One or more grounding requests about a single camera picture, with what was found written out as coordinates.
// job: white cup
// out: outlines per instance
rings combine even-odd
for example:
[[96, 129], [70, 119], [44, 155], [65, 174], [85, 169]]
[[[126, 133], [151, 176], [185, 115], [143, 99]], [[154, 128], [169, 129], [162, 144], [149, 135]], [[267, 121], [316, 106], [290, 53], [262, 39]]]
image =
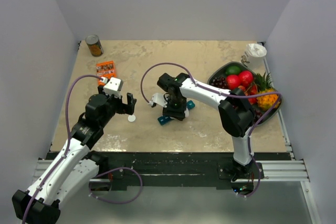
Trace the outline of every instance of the white cup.
[[240, 61], [249, 69], [256, 69], [263, 64], [267, 50], [259, 44], [247, 44]]

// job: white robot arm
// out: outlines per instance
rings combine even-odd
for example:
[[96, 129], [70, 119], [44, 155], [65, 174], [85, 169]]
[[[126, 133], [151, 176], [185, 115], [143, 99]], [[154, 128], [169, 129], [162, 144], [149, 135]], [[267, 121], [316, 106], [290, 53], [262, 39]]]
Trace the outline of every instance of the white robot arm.
[[248, 146], [246, 132], [253, 124], [254, 111], [247, 99], [232, 99], [225, 96], [225, 94], [244, 95], [244, 93], [240, 89], [231, 91], [196, 82], [203, 87], [219, 91], [220, 94], [198, 87], [187, 74], [180, 73], [177, 77], [171, 77], [165, 73], [159, 78], [158, 86], [167, 93], [154, 94], [150, 104], [162, 106], [164, 116], [180, 121], [189, 114], [186, 108], [186, 98], [213, 107], [219, 111], [223, 128], [232, 136], [234, 160], [242, 166], [250, 164], [253, 152]]
[[31, 201], [27, 223], [56, 223], [65, 202], [83, 184], [98, 174], [102, 160], [95, 152], [90, 153], [90, 150], [103, 135], [103, 128], [116, 113], [130, 115], [134, 113], [137, 100], [132, 94], [127, 93], [128, 103], [122, 103], [120, 95], [122, 84], [121, 80], [111, 78], [105, 86], [98, 87], [99, 94], [90, 97], [85, 112], [72, 128], [69, 148], [67, 140], [46, 171], [26, 191], [18, 190], [14, 194], [12, 202], [19, 219], [23, 219]]

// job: small white disc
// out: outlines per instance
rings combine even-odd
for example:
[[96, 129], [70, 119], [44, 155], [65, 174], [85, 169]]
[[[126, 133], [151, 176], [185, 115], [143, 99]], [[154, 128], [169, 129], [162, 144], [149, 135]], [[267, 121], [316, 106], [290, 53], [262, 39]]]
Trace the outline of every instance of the small white disc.
[[129, 116], [128, 116], [128, 121], [132, 123], [132, 122], [135, 121], [136, 118], [137, 118], [137, 117], [136, 117], [135, 115], [129, 115]]

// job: beige table surface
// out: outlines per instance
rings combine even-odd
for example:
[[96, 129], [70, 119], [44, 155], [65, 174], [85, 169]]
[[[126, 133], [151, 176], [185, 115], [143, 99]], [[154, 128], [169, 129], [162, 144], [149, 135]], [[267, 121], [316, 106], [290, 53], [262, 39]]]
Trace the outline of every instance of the beige table surface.
[[[171, 41], [171, 40], [103, 40], [104, 54], [93, 57], [82, 41], [71, 82], [83, 74], [96, 74], [96, 63], [113, 60], [117, 77], [124, 81], [122, 94], [133, 93], [138, 101], [135, 106], [136, 121], [130, 123], [127, 115], [116, 114], [104, 128], [104, 135], [94, 146], [96, 151], [127, 152], [232, 152], [232, 138], [222, 128], [219, 113], [194, 101], [196, 107], [183, 122], [174, 120], [160, 126], [157, 118], [162, 108], [150, 108], [140, 93], [140, 80], [146, 69], [164, 61], [182, 64], [202, 82], [222, 65], [239, 61], [247, 43], [254, 41]], [[182, 69], [159, 66], [149, 72], [144, 80], [147, 98], [163, 92], [157, 85], [160, 75], [167, 72], [175, 76]], [[265, 72], [261, 67], [256, 72]], [[91, 95], [97, 93], [97, 80], [85, 78], [73, 89], [69, 118], [70, 127], [84, 112]], [[65, 108], [63, 106], [51, 151], [59, 151], [66, 138]], [[285, 152], [280, 122], [277, 116], [258, 127], [252, 134], [255, 152]]]

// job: orange package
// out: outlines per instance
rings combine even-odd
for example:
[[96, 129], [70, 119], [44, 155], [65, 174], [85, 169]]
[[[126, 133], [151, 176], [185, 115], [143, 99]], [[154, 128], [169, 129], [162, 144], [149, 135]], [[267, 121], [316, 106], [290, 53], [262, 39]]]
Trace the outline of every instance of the orange package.
[[[117, 77], [113, 60], [98, 63], [96, 64], [96, 67], [97, 67], [97, 76], [106, 77], [108, 79], [111, 79], [111, 77]], [[98, 80], [98, 85], [105, 85], [105, 84], [100, 80]]]

